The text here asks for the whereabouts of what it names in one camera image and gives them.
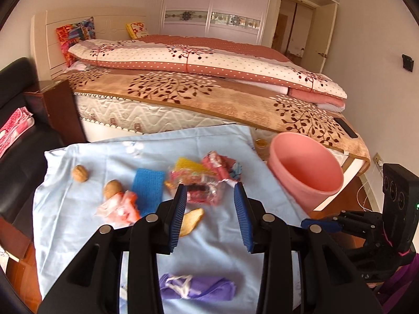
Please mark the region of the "purple sleeve forearm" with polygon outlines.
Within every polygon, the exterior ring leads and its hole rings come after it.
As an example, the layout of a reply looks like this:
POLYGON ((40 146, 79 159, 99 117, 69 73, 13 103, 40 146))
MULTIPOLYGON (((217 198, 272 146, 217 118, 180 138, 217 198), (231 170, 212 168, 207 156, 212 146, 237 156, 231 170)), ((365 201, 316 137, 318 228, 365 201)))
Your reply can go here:
POLYGON ((418 259, 416 254, 374 291, 383 313, 418 313, 418 259))

